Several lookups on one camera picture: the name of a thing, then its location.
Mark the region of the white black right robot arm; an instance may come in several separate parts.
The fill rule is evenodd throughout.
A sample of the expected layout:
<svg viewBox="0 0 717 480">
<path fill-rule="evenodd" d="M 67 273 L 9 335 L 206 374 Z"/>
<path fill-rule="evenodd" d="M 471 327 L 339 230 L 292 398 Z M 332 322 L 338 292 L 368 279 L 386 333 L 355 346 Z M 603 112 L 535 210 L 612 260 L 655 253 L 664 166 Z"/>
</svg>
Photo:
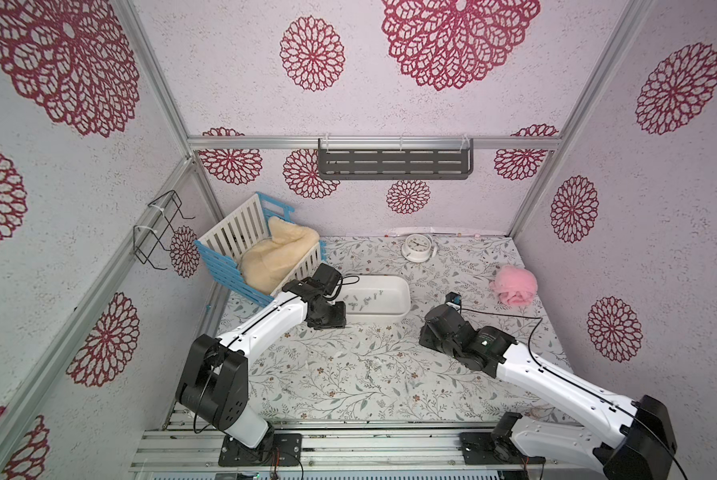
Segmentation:
<svg viewBox="0 0 717 480">
<path fill-rule="evenodd" d="M 596 386 L 534 354 L 532 347 L 496 328 L 476 328 L 462 316 L 459 294 L 428 312 L 420 346 L 462 366 L 535 394 L 574 419 L 574 424 L 534 420 L 506 412 L 488 434 L 461 437 L 466 464 L 549 460 L 574 464 L 608 479 L 666 479 L 678 466 L 677 442 L 666 405 Z"/>
</svg>

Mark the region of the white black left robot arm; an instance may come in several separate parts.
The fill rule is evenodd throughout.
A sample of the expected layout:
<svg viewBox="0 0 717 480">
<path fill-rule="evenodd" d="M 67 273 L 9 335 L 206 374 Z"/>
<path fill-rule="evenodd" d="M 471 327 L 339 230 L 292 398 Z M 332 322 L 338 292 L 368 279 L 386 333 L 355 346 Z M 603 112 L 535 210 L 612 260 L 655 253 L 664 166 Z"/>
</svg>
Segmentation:
<svg viewBox="0 0 717 480">
<path fill-rule="evenodd" d="M 346 304 L 336 299 L 341 289 L 342 274 L 322 263 L 313 276 L 288 282 L 236 329 L 196 338 L 176 388 L 176 402 L 240 445 L 260 447 L 272 436 L 272 425 L 250 406 L 250 366 L 302 323 L 314 330 L 344 328 Z"/>
</svg>

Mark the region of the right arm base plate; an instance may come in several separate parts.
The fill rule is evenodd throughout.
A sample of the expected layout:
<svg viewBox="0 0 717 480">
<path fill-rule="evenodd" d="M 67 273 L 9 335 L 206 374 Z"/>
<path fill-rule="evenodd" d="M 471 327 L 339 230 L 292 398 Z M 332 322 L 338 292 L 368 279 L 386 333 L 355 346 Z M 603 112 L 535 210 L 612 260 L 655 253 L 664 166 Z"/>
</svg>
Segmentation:
<svg viewBox="0 0 717 480">
<path fill-rule="evenodd" d="M 522 414 L 507 412 L 490 432 L 465 432 L 459 435 L 461 451 L 467 465 L 544 464 L 546 458 L 526 456 L 512 442 L 511 435 Z"/>
</svg>

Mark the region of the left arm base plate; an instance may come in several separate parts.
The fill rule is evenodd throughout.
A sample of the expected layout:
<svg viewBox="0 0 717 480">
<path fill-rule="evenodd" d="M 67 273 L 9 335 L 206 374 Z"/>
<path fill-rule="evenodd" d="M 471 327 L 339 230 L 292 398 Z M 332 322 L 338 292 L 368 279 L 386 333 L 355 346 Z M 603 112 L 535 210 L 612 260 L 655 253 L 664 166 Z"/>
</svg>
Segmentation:
<svg viewBox="0 0 717 480">
<path fill-rule="evenodd" d="M 224 438 L 218 465 L 220 467 L 300 466 L 302 434 L 268 434 L 258 447 L 248 447 L 238 440 Z"/>
</svg>

